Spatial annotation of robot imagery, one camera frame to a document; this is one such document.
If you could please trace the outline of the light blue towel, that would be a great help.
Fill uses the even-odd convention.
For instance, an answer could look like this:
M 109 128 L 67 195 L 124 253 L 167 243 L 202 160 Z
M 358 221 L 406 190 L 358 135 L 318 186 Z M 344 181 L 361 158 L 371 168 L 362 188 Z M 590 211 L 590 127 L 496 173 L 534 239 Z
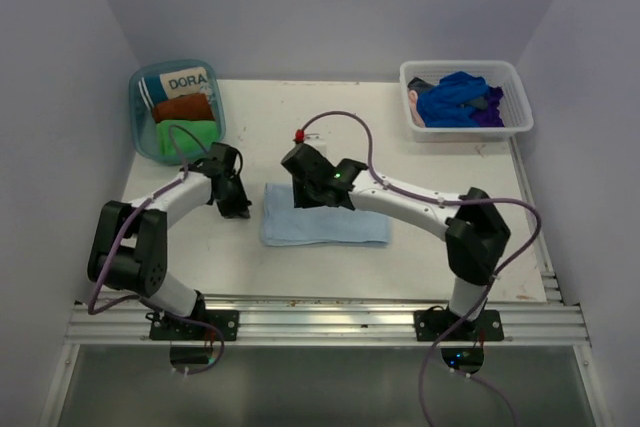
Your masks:
M 391 242 L 391 222 L 382 214 L 344 208 L 295 208 L 293 188 L 264 187 L 261 241 L 270 247 L 318 244 L 383 246 Z

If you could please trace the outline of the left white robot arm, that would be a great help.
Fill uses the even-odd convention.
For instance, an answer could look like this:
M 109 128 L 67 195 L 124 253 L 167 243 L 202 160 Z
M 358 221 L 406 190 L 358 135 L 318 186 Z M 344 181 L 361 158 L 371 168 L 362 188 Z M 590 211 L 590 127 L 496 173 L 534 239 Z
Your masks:
M 251 201 L 241 181 L 243 166 L 237 148 L 216 142 L 148 196 L 129 203 L 107 202 L 87 266 L 94 283 L 88 313 L 97 315 L 136 300 L 171 318 L 185 339 L 201 337 L 208 326 L 204 299 L 169 273 L 168 231 L 205 205 L 215 205 L 225 219 L 248 219 Z

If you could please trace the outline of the green microfiber towel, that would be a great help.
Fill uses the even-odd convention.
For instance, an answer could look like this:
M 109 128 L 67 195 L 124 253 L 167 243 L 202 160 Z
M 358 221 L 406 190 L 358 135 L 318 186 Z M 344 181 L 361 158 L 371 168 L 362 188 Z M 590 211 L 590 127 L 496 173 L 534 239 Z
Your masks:
M 199 154 L 219 139 L 218 125 L 212 120 L 165 120 L 156 125 L 158 151 L 162 156 L 176 156 L 175 144 L 184 155 Z

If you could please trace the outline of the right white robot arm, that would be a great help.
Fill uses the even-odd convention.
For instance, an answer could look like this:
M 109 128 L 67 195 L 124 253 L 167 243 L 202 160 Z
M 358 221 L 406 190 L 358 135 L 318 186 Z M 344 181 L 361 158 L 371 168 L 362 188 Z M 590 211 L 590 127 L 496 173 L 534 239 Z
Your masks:
M 481 327 L 486 289 L 511 232 L 488 195 L 471 188 L 461 196 L 394 185 L 365 163 L 333 165 L 300 143 L 281 160 L 291 175 L 296 208 L 330 207 L 372 212 L 418 227 L 444 242 L 454 287 L 445 316 L 451 336 L 468 339 Z

